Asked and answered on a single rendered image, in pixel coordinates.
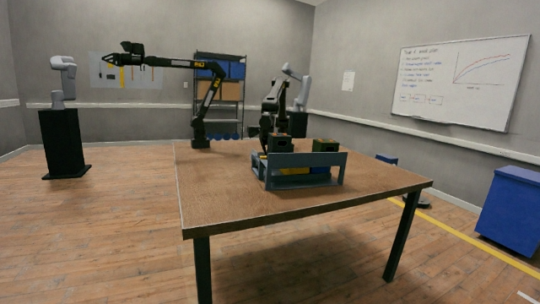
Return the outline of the blue open bin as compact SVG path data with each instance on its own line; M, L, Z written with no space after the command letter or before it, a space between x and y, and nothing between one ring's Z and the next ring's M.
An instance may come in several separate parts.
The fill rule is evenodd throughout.
M310 173L326 173L329 172L329 167L310 167Z

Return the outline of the yellow open bin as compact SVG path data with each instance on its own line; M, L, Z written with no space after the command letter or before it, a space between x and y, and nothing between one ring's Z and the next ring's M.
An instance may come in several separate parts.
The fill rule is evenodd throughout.
M284 175L295 175L295 174L309 174L310 167L308 168L287 168L279 169Z

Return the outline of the olive green case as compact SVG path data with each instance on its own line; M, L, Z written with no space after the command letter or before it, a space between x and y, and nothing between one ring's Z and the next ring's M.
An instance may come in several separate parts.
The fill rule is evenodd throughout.
M311 152L338 152L339 142L332 139L314 138Z

